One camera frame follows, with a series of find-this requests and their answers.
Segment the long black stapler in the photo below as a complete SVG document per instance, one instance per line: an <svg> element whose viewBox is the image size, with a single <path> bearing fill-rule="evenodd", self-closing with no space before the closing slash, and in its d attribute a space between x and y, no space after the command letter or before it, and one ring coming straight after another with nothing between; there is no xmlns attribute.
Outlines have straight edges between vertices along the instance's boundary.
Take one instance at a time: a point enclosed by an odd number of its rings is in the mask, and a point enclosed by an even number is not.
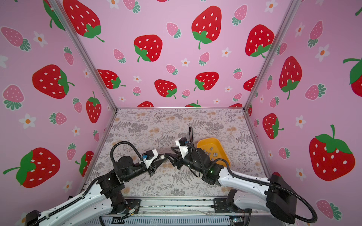
<svg viewBox="0 0 362 226"><path fill-rule="evenodd" d="M189 127L189 142L194 145L194 138L193 138L193 128Z"/></svg>

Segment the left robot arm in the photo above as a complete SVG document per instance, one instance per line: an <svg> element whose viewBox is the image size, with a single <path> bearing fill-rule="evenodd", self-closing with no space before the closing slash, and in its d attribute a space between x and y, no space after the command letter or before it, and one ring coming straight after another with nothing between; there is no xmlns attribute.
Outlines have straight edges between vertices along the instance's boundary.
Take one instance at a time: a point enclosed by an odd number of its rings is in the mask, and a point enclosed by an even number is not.
<svg viewBox="0 0 362 226"><path fill-rule="evenodd" d="M166 160L157 150L147 151L138 163L123 156L114 162L113 170L97 177L82 193L47 211L28 213L25 225L78 226L105 214L120 213L128 205L121 192L125 183L144 173L153 176Z"/></svg>

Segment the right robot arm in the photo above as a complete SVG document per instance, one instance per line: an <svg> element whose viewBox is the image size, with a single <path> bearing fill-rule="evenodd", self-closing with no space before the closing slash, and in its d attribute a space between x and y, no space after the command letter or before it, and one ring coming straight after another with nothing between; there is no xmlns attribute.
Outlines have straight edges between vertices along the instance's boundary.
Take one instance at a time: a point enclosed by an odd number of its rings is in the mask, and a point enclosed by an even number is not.
<svg viewBox="0 0 362 226"><path fill-rule="evenodd" d="M271 178L252 177L231 170L230 164L223 158L211 160L201 148L195 148L186 138L176 140L172 153L166 157L177 169L190 168L209 185L230 187L252 194L261 200L276 219L293 224L298 219L305 223L316 223L317 213L312 205L297 194L286 181L278 175Z"/></svg>

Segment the yellow plastic tray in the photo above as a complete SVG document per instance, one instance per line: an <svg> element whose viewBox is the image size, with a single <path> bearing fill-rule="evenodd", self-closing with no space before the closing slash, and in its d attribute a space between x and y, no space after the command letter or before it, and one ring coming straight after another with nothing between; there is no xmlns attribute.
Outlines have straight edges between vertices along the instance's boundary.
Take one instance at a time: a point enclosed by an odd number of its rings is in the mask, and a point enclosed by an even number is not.
<svg viewBox="0 0 362 226"><path fill-rule="evenodd" d="M200 140L198 143L197 143L197 148L201 148L204 152L205 151L208 151L210 154L208 155L210 160L211 161L214 161L215 159L217 158L222 158L224 159L229 165L231 164L230 163L230 160L221 144L221 142L214 138L214 137L210 137L210 138L206 138L206 139L203 139L203 140ZM214 157L213 154L214 153L218 153L218 156L217 157Z"/></svg>

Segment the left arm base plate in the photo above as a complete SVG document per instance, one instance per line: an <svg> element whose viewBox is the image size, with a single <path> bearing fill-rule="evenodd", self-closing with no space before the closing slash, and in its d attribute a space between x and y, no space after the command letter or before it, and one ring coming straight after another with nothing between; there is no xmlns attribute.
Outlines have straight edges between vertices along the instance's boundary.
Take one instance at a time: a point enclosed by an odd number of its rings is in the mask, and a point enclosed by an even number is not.
<svg viewBox="0 0 362 226"><path fill-rule="evenodd" d="M120 202L111 211L111 214L127 214L129 211L134 210L134 213L138 213L141 199L126 199Z"/></svg>

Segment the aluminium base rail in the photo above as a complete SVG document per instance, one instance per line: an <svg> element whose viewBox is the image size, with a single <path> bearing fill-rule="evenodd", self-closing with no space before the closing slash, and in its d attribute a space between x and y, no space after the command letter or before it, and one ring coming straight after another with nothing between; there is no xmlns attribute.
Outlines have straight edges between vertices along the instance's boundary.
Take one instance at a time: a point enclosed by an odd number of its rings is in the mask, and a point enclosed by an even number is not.
<svg viewBox="0 0 362 226"><path fill-rule="evenodd" d="M214 197L135 197L129 199L137 211L122 214L100 214L105 203L91 207L88 213L72 217L65 226L283 226L284 223L263 210L248 213L220 213Z"/></svg>

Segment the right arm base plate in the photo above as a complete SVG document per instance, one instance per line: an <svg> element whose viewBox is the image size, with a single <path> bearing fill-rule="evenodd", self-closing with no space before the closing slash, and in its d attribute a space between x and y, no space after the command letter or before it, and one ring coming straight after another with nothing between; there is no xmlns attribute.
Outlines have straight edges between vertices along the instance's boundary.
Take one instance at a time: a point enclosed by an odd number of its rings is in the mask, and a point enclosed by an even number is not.
<svg viewBox="0 0 362 226"><path fill-rule="evenodd" d="M252 209L241 209L234 203L228 202L226 198L215 198L211 208L215 213L252 213Z"/></svg>

